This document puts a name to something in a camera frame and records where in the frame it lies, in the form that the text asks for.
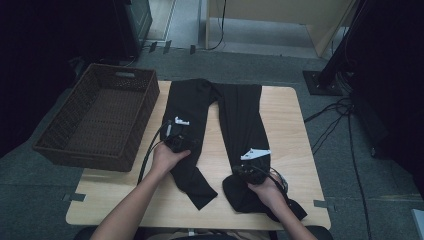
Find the table top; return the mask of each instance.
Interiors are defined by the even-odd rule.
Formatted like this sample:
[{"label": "table top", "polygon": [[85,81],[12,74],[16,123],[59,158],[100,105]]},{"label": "table top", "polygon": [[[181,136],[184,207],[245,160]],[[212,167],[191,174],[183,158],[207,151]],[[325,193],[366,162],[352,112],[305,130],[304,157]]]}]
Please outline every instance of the table top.
[{"label": "table top", "polygon": [[[142,161],[154,134],[161,125],[170,82],[159,81],[160,94],[143,135],[134,166],[128,173],[85,169],[76,193],[85,194],[83,202],[72,201],[66,221],[75,225],[98,225],[136,186]],[[264,86],[260,114],[270,144],[271,167],[287,180],[288,196],[308,213],[304,225],[330,228],[326,208],[313,201],[324,201],[296,92],[288,87]],[[150,169],[152,155],[146,165]],[[209,108],[202,154],[197,167],[218,193],[200,211],[181,192],[169,174],[156,190],[140,226],[207,229],[282,230],[280,223],[265,214],[236,213],[228,203],[222,181],[231,174],[218,119],[218,105]]]}]

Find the black cable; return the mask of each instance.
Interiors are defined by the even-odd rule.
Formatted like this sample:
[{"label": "black cable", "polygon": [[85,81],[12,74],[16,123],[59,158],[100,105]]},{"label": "black cable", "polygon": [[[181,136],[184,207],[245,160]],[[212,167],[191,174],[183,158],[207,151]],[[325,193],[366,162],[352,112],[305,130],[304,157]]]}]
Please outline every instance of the black cable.
[{"label": "black cable", "polygon": [[347,119],[348,119],[348,126],[349,126],[349,142],[350,142],[350,151],[351,151],[351,154],[352,154],[353,168],[355,169],[356,180],[358,181],[359,191],[361,192],[362,205],[364,206],[364,214],[365,214],[365,221],[366,221],[366,224],[367,224],[368,239],[372,240],[370,220],[369,220],[369,217],[368,217],[367,202],[365,200],[364,189],[362,188],[362,183],[361,183],[361,179],[359,177],[358,167],[357,167],[357,164],[356,164],[355,151],[353,149],[353,137],[352,137],[352,126],[351,126],[351,122],[350,122],[350,114],[348,115]]},{"label": "black cable", "polygon": [[162,130],[162,128],[164,128],[165,126],[169,125],[169,121],[165,122],[162,126],[160,126],[160,128],[156,131],[155,136],[153,137],[152,141],[150,142],[149,148],[147,149],[146,155],[144,156],[144,160],[143,160],[143,164],[141,165],[141,169],[140,169],[140,174],[138,175],[138,181],[137,184],[139,184],[141,182],[141,180],[143,179],[143,175],[144,175],[144,170],[146,168],[146,164],[147,164],[147,160],[149,159],[149,155],[152,152],[152,150],[162,141],[159,141],[158,143],[156,143],[154,146],[154,142],[157,138],[157,136],[159,135],[160,131]]},{"label": "black cable", "polygon": [[[321,141],[321,143],[319,144],[318,148],[314,150],[313,154],[315,155],[318,150],[321,148],[321,146],[324,144],[324,142],[327,140],[328,136],[330,136],[330,134],[336,129],[337,125],[340,123],[340,120],[342,119],[343,116],[346,116],[350,113],[350,111],[353,108],[352,104],[344,104],[342,103],[343,101],[346,100],[350,100],[349,98],[341,98],[339,99],[336,103],[332,103],[328,106],[326,106],[323,110],[321,110],[318,113],[313,114],[312,116],[306,118],[304,120],[305,123],[315,119],[316,117],[320,116],[322,113],[329,111],[329,110],[336,110],[339,113],[339,117],[333,121],[332,123],[330,123],[330,125],[327,127],[327,129],[324,131],[323,134],[321,134],[321,136],[318,138],[318,140],[315,142],[315,144],[312,146],[312,150],[317,146],[317,144],[321,141],[321,139],[324,137],[324,139]],[[340,108],[345,108],[346,110],[344,112],[342,112],[340,110]]]},{"label": "black cable", "polygon": [[349,98],[342,98],[342,99],[338,100],[336,103],[332,103],[332,104],[330,104],[330,105],[326,106],[326,107],[325,107],[323,110],[321,110],[320,112],[315,113],[315,114],[313,114],[312,116],[305,118],[305,120],[303,120],[303,122],[304,122],[304,123],[307,123],[307,122],[309,122],[309,121],[311,121],[311,120],[315,119],[316,117],[320,116],[321,114],[323,114],[323,113],[324,113],[324,112],[326,112],[326,111],[333,110],[333,109],[337,109],[339,106],[345,106],[344,104],[341,104],[341,102],[342,102],[342,101],[345,101],[345,100],[349,100]]},{"label": "black cable", "polygon": [[128,63],[127,65],[121,65],[122,67],[128,67],[128,66],[130,66],[131,64],[133,64],[134,63],[134,61],[135,61],[135,59],[136,59],[136,57],[135,56],[132,56],[132,58],[133,58],[133,60],[131,60],[131,62],[130,63]]},{"label": "black cable", "polygon": [[227,6],[227,0],[224,1],[224,10],[222,11],[222,22],[221,22],[221,40],[219,40],[218,44],[213,47],[213,48],[209,48],[208,50],[214,50],[216,49],[222,42],[222,40],[224,39],[224,20],[225,20],[225,8]]},{"label": "black cable", "polygon": [[346,74],[346,73],[343,73],[343,72],[337,72],[337,74],[336,74],[336,78],[337,78],[337,80],[338,80],[338,82],[340,83],[340,86],[348,93],[348,94],[350,94],[350,93],[352,93],[352,88],[349,86],[349,83],[348,83],[348,81],[346,80],[346,78],[344,77],[344,75],[343,74]]},{"label": "black cable", "polygon": [[[283,197],[284,197],[284,200],[286,200],[286,204],[290,207],[291,206],[291,204],[290,204],[290,200],[289,200],[289,197],[287,196],[287,193],[286,193],[286,190],[285,190],[285,187],[284,186],[281,186],[281,184],[277,181],[277,180],[275,180],[272,176],[271,176],[271,174],[269,174],[269,173],[267,173],[267,172],[265,172],[264,170],[262,170],[262,169],[260,169],[260,168],[258,168],[258,167],[256,167],[256,166],[253,166],[253,165],[248,165],[249,167],[252,167],[252,168],[254,168],[254,169],[256,169],[256,170],[258,170],[258,171],[260,171],[260,172],[262,172],[263,174],[265,174],[269,179],[271,179],[271,181],[273,181],[274,182],[274,184],[275,184],[275,186],[277,186],[277,188],[278,188],[278,190],[280,190],[280,192],[281,192],[281,194],[283,195]],[[275,170],[275,169],[273,169],[272,168],[272,170],[274,170],[278,175],[280,175],[281,176],[281,174],[279,173],[279,172],[277,172],[277,170]]]},{"label": "black cable", "polygon": [[270,167],[277,175],[278,175],[278,177],[280,178],[280,180],[281,180],[281,182],[282,182],[282,184],[284,185],[284,190],[285,190],[285,192],[287,193],[288,191],[289,191],[289,185],[288,185],[288,183],[287,183],[287,181],[286,181],[286,179],[283,177],[283,175],[281,175],[277,170],[275,170],[274,168],[272,168],[272,167]]},{"label": "black cable", "polygon": [[324,144],[325,140],[327,140],[328,136],[330,136],[330,134],[336,129],[337,125],[339,125],[340,120],[342,119],[342,117],[344,116],[344,114],[340,115],[339,118],[337,118],[334,122],[332,122],[330,124],[330,126],[328,126],[328,128],[325,130],[325,132],[318,138],[317,142],[314,144],[314,146],[312,147],[312,149],[315,148],[315,146],[318,144],[319,140],[325,135],[325,133],[328,131],[328,129],[330,129],[330,127],[334,124],[333,129],[330,130],[330,132],[328,132],[327,135],[325,135],[324,140],[321,141],[321,144],[318,146],[318,148],[314,151],[313,155],[315,155],[318,150],[321,148],[322,144]]}]

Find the wicker basket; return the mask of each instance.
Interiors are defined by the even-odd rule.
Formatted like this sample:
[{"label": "wicker basket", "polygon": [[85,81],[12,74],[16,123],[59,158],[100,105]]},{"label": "wicker basket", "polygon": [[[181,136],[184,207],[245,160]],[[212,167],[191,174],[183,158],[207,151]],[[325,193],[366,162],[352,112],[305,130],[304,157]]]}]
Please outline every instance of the wicker basket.
[{"label": "wicker basket", "polygon": [[128,172],[158,95],[155,70],[91,64],[33,149],[58,165]]}]

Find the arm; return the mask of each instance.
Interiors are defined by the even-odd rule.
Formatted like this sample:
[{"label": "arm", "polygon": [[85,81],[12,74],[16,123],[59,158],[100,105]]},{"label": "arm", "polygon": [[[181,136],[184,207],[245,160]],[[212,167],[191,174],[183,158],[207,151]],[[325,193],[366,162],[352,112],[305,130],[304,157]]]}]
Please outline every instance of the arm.
[{"label": "arm", "polygon": [[291,239],[316,239],[293,214],[287,206],[283,195],[271,179],[267,178],[261,185],[252,185],[249,183],[248,186],[252,191],[258,194],[259,199],[261,199],[261,201],[271,209],[278,220],[280,220]]},{"label": "arm", "polygon": [[106,216],[91,239],[133,239],[160,181],[189,154],[189,150],[173,153],[165,144],[158,144],[152,167],[143,181]]}]

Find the pants leg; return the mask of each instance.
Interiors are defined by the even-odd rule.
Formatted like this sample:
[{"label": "pants leg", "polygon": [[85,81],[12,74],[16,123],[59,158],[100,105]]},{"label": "pants leg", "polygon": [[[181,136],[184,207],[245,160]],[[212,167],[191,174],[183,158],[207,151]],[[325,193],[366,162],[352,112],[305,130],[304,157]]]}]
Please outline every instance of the pants leg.
[{"label": "pants leg", "polygon": [[163,116],[163,123],[175,117],[189,121],[187,134],[199,140],[191,154],[171,170],[178,188],[188,195],[199,210],[218,195],[196,167],[202,152],[209,105],[214,101],[211,99],[211,89],[211,84],[203,79],[172,82]]},{"label": "pants leg", "polygon": [[[218,94],[219,120],[231,167],[241,165],[240,156],[251,148],[268,150],[269,143],[259,113],[260,85],[214,84]],[[268,166],[270,155],[261,161]]]}]

